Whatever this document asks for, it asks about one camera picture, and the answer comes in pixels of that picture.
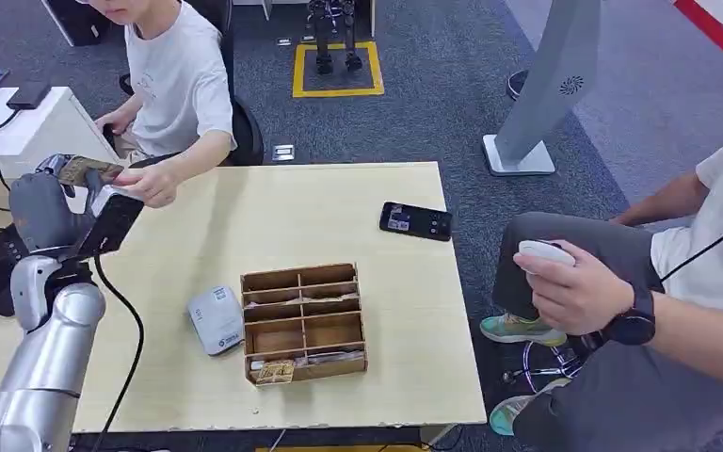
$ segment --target black office chair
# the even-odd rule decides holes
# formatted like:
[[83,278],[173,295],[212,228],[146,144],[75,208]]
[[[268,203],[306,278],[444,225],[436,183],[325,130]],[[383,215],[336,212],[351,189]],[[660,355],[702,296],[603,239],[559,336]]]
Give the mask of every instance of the black office chair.
[[522,350],[522,369],[506,371],[503,374],[503,382],[511,384],[519,376],[525,376],[531,391],[538,393],[544,384],[536,382],[535,377],[566,377],[575,378],[583,368],[586,360],[592,353],[605,344],[605,339],[600,332],[593,332],[584,336],[569,336],[567,343],[560,347],[550,347],[555,358],[556,367],[534,368],[531,364],[531,350],[534,343],[528,342]]
[[[265,144],[259,123],[248,110],[245,103],[234,92],[234,36],[233,36],[233,0],[187,0],[198,13],[212,23],[223,35],[220,52],[229,75],[229,92],[232,96],[233,132],[237,142],[235,149],[221,167],[254,167],[265,160]],[[134,95],[130,74],[120,77],[120,88],[128,95]],[[154,157],[134,164],[133,168],[142,168],[157,163],[172,155]]]

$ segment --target wooden organizer box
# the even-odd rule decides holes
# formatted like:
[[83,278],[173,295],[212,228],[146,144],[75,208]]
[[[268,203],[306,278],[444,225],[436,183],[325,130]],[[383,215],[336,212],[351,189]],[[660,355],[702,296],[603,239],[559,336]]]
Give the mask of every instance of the wooden organizer box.
[[[256,385],[258,362],[292,360],[291,381],[362,372],[367,352],[359,280],[353,264],[251,273],[242,277],[245,373]],[[325,360],[345,352],[350,359]]]

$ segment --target green sneaker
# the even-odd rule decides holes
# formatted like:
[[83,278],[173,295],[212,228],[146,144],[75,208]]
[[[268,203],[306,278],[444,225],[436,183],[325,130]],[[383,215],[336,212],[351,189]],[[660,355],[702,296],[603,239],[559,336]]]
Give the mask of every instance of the green sneaker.
[[[548,393],[555,388],[566,386],[570,379],[554,379],[538,394]],[[489,416],[489,427],[498,435],[514,436],[514,419],[537,395],[517,395],[500,402]]]
[[566,334],[548,327],[541,320],[525,320],[509,313],[483,319],[481,332],[492,341],[504,344],[532,341],[546,347],[559,347],[567,342]]

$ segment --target child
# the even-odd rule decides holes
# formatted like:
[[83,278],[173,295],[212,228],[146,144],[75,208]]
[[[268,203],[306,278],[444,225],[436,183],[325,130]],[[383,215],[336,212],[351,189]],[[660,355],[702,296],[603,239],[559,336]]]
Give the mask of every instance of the child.
[[116,148],[132,162],[178,153],[116,184],[150,207],[176,199],[177,186],[222,162],[236,148],[220,33],[187,2],[78,0],[125,26],[135,95],[98,119],[111,124]]

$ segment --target white desk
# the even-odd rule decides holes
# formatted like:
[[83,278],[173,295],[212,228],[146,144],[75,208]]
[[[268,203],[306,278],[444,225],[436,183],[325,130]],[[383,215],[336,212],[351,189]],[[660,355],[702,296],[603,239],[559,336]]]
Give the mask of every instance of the white desk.
[[[114,431],[436,426],[484,423],[452,243],[378,229],[386,201],[443,209],[436,163],[216,169],[147,209],[104,271],[141,314],[146,348]],[[8,217],[0,214],[0,226]],[[203,353],[185,315],[252,271],[355,262],[365,373],[256,388],[243,353]],[[0,318],[0,379],[18,344]],[[129,368],[136,327],[111,296],[75,428],[99,430]]]
[[[0,89],[0,123],[12,113],[7,100],[16,90]],[[45,157],[55,153],[119,162],[69,88],[52,88],[38,109],[18,113],[0,130],[0,164],[7,179],[33,172]]]

